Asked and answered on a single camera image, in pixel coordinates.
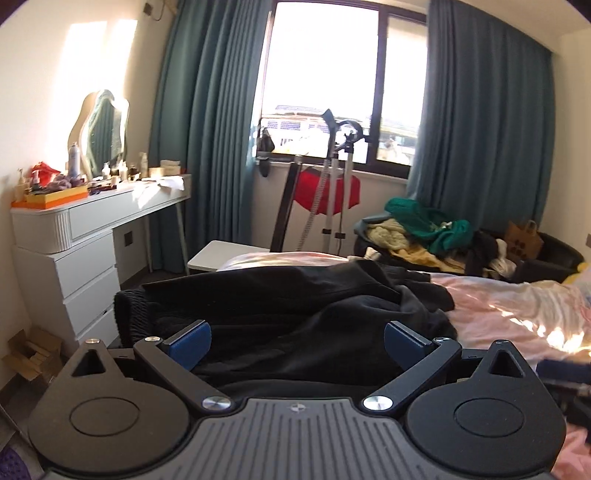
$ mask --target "round black disc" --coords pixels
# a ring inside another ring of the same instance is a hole
[[[104,395],[96,377],[78,379],[88,388],[42,399],[33,412],[31,442],[51,464],[84,475],[117,475],[156,463],[181,442],[189,412],[178,397],[128,379],[113,382]]]
[[[485,478],[537,473],[554,463],[565,429],[560,410],[541,383],[542,394],[537,387],[488,375],[434,388],[409,407],[408,434],[456,472]]]

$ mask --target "white stool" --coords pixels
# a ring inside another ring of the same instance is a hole
[[[268,252],[268,248],[253,247],[251,245],[233,244],[212,240],[195,255],[187,264],[191,270],[215,272],[228,260],[238,255]]]

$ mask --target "blue pad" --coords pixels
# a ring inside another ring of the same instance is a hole
[[[162,342],[161,348],[183,368],[192,370],[211,345],[212,329],[207,322],[199,320]]]
[[[390,322],[384,329],[384,348],[406,371],[435,350],[435,344],[400,322]]]

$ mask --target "cardboard box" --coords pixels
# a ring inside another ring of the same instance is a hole
[[[49,386],[61,371],[61,339],[40,329],[31,327],[29,335],[24,330],[8,341],[10,354],[2,361],[23,378]]]

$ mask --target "green sweater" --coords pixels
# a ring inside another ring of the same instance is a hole
[[[467,220],[451,220],[435,208],[426,208],[416,200],[393,198],[385,210],[414,239],[433,255],[466,247],[472,242],[474,230]]]

